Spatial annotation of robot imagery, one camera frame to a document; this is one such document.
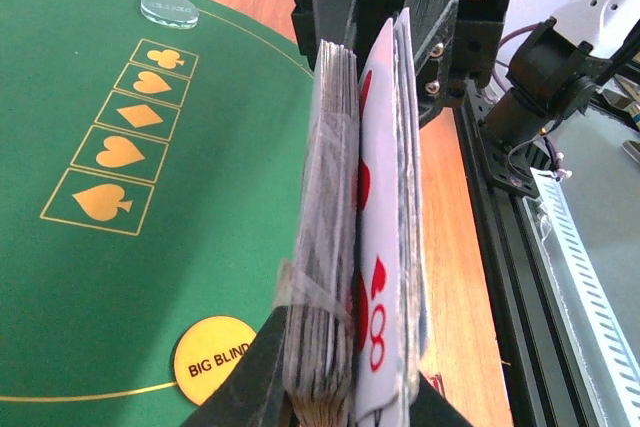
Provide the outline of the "orange small blind button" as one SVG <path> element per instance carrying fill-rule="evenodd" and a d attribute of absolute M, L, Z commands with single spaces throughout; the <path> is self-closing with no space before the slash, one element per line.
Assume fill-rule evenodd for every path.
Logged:
<path fill-rule="evenodd" d="M 196 322 L 178 341 L 173 358 L 175 380 L 183 395 L 202 405 L 229 377 L 256 332 L 230 316 Z"/>

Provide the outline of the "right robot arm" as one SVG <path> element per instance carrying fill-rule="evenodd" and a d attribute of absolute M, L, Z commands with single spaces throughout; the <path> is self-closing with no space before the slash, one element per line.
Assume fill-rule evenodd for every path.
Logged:
<path fill-rule="evenodd" d="M 411 15 L 419 121 L 461 105 L 466 85 L 487 86 L 504 44 L 509 0 L 294 0 L 300 52 L 322 41 L 365 60 L 388 18 Z M 484 141 L 509 152 L 550 121 L 584 108 L 639 45 L 639 0 L 569 0 L 534 25 L 509 63 L 510 87 L 485 119 Z"/>

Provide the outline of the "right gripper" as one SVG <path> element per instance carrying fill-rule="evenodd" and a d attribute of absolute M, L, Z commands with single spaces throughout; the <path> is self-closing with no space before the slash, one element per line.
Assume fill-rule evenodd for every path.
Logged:
<path fill-rule="evenodd" d="M 443 108 L 458 107 L 466 84 L 491 79 L 509 0 L 294 0 L 296 42 L 310 66 L 321 41 L 343 45 L 362 73 L 383 24 L 410 14 L 419 121 L 426 125 Z"/>

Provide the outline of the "split-off playing card stack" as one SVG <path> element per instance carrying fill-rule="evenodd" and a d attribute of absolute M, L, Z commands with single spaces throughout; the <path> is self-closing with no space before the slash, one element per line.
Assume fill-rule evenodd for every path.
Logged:
<path fill-rule="evenodd" d="M 360 79 L 355 421 L 407 426 L 428 341 L 419 116 L 410 14 L 388 19 Z"/>

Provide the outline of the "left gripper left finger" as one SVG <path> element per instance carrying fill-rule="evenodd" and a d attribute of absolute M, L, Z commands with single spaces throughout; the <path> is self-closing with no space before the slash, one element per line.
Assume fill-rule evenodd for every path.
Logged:
<path fill-rule="evenodd" d="M 282 383 L 288 308 L 275 308 L 219 389 L 185 426 L 293 426 L 295 414 Z"/>

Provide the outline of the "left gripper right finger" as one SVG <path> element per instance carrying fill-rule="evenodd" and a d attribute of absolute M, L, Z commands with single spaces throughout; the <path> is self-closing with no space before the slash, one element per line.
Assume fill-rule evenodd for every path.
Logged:
<path fill-rule="evenodd" d="M 411 427 L 471 427 L 424 375 L 420 375 L 419 392 L 409 409 Z"/>

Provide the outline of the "blue playing card deck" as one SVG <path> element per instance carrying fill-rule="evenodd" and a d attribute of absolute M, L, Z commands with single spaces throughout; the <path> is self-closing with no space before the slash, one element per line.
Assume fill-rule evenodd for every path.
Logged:
<path fill-rule="evenodd" d="M 359 130 L 356 56 L 322 41 L 297 238 L 281 282 L 282 383 L 302 426 L 345 426 L 351 410 Z"/>

